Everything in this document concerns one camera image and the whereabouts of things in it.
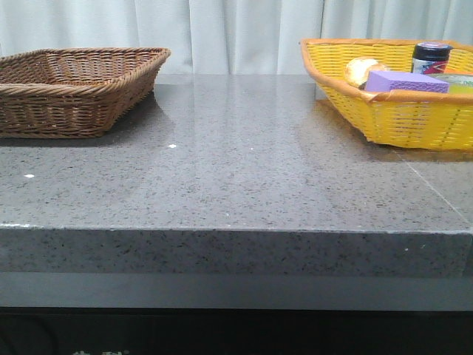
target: wicker basket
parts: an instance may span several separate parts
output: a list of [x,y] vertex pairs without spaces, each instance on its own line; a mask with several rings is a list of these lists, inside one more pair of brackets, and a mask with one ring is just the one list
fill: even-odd
[[153,90],[170,54],[78,48],[0,58],[0,137],[99,137]]
[[[473,150],[473,95],[393,90],[365,92],[344,80],[347,63],[367,55],[392,70],[409,72],[410,40],[305,39],[304,65],[336,109],[369,141],[405,148]],[[448,68],[473,72],[473,46],[454,49]]]

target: brown wicker basket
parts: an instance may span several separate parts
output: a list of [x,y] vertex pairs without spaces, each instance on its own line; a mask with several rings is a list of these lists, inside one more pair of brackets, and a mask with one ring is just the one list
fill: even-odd
[[91,138],[153,90],[166,48],[36,50],[0,58],[0,138]]

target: bread roll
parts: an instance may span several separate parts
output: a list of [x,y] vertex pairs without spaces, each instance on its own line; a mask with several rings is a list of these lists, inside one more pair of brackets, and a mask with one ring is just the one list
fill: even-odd
[[387,71],[389,67],[371,57],[357,57],[347,64],[345,80],[352,87],[362,89],[368,80],[368,74],[371,70]]

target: granite countertop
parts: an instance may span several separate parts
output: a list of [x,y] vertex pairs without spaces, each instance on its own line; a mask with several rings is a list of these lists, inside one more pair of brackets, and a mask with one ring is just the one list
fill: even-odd
[[102,138],[0,140],[0,270],[467,278],[472,161],[368,143],[306,75],[162,75]]

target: basket rim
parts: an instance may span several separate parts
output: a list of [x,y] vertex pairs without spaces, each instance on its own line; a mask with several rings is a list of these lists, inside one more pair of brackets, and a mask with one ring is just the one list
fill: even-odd
[[111,78],[99,84],[69,85],[69,84],[0,84],[0,95],[47,95],[47,96],[96,96],[122,89],[129,83],[137,80],[144,73],[159,67],[171,55],[171,50],[164,47],[76,47],[65,49],[40,49],[25,53],[18,53],[5,57],[0,57],[2,62],[16,60],[31,55],[43,53],[49,54],[74,54],[74,53],[136,53],[136,52],[157,52],[157,56],[149,59],[146,63],[136,66],[127,73]]
[[473,52],[472,45],[461,44],[450,40],[412,40],[412,39],[367,39],[367,38],[303,38],[300,41],[304,67],[309,75],[319,84],[326,85],[336,89],[340,93],[360,98],[367,104],[372,101],[394,101],[394,102],[413,102],[413,101],[442,101],[446,104],[473,104],[473,95],[471,94],[450,94],[440,92],[423,92],[412,90],[392,90],[390,92],[367,92],[352,87],[346,81],[331,78],[328,75],[319,72],[310,60],[309,45],[330,45],[330,44],[390,44],[393,46],[417,44],[422,41],[441,41],[450,44],[454,49],[467,50]]

